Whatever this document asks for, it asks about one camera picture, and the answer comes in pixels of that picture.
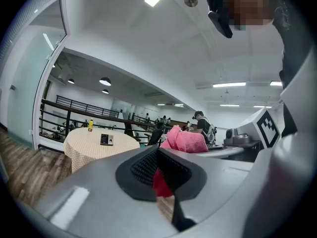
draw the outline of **desk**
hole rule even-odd
[[[113,146],[101,145],[101,134],[113,135]],[[72,130],[64,141],[65,155],[71,158],[72,173],[85,164],[105,157],[139,148],[140,144],[132,137],[110,129],[78,128]]]

